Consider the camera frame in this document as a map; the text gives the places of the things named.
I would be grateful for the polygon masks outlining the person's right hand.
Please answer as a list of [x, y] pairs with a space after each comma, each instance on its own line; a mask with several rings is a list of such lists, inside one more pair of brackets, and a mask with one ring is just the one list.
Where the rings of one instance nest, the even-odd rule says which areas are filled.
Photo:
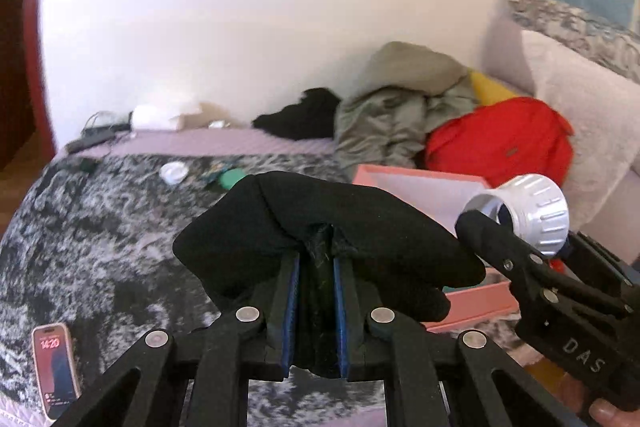
[[603, 399], [589, 408], [589, 415], [602, 427], [640, 427], [640, 411], [625, 412]]

